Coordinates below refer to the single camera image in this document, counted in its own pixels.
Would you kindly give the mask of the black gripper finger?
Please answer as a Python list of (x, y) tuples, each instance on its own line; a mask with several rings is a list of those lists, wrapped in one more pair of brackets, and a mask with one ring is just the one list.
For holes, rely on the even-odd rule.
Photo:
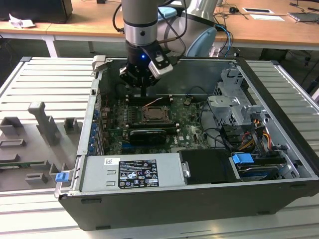
[(119, 69), (120, 78), (133, 88), (139, 88), (144, 96), (144, 73), (138, 66), (127, 64)]
[(159, 79), (155, 78), (153, 74), (144, 77), (144, 97), (147, 96), (147, 88), (150, 86), (154, 86), (158, 81)]

